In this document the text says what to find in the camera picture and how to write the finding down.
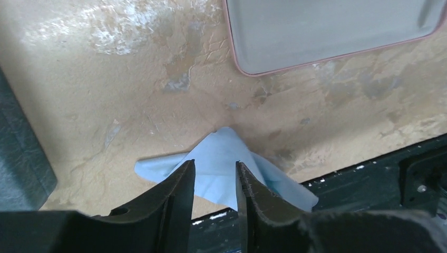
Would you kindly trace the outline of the pink glasses case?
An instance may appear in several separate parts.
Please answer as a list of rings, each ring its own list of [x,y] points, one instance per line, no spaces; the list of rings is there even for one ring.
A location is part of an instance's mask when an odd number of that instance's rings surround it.
[[[446,20],[446,1],[223,1],[240,72],[262,76],[418,40]]]

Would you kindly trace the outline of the light blue cloth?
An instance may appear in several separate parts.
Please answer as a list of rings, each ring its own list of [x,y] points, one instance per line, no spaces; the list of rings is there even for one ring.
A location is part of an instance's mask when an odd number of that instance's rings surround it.
[[[270,161],[250,151],[238,134],[223,127],[200,141],[190,152],[140,160],[135,173],[149,181],[165,180],[184,162],[194,160],[195,195],[237,210],[236,163],[244,163],[258,181],[293,206],[311,211],[318,197]]]

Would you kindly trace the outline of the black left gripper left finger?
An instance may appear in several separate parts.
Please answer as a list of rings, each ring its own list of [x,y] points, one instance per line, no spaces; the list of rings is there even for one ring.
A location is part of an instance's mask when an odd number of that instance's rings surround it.
[[[1,213],[1,252],[187,252],[195,163],[107,216],[78,211]]]

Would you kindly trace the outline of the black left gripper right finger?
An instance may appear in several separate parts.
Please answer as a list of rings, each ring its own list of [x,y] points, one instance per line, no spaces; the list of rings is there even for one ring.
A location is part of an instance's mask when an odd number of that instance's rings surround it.
[[[446,252],[446,234],[421,211],[307,212],[236,163],[242,252]]]

